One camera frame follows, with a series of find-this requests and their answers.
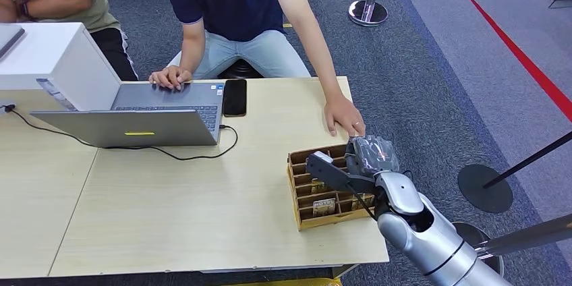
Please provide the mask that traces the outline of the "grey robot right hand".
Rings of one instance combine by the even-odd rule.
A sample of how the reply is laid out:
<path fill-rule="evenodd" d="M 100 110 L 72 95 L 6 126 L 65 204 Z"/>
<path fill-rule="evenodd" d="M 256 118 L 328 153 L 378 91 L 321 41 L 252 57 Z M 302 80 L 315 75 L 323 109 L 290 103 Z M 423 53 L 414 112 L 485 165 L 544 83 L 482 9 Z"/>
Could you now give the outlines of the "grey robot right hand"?
<path fill-rule="evenodd" d="M 351 174 L 373 177 L 381 171 L 400 170 L 393 143 L 381 136 L 350 137 L 345 149 L 345 161 Z"/>

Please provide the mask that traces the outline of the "person's left hand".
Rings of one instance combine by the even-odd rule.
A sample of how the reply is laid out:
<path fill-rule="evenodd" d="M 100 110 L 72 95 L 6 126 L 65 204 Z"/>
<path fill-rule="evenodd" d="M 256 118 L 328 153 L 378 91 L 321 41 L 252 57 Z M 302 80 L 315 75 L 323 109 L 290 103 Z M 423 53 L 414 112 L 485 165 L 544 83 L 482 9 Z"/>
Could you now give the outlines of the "person's left hand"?
<path fill-rule="evenodd" d="M 366 134 L 366 126 L 361 113 L 342 94 L 326 97 L 324 115 L 326 126 L 332 136 L 337 135 L 337 123 L 349 136 L 365 136 Z"/>

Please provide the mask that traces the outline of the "person's right hand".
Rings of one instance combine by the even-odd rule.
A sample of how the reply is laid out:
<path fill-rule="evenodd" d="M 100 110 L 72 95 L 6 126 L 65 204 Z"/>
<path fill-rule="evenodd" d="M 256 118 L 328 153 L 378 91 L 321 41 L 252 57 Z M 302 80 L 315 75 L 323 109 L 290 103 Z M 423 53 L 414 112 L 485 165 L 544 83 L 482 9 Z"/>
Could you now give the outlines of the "person's right hand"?
<path fill-rule="evenodd" d="M 180 66 L 170 65 L 161 71 L 152 72 L 148 78 L 151 84 L 158 85 L 162 88 L 181 91 L 186 82 L 192 79 L 190 70 Z"/>

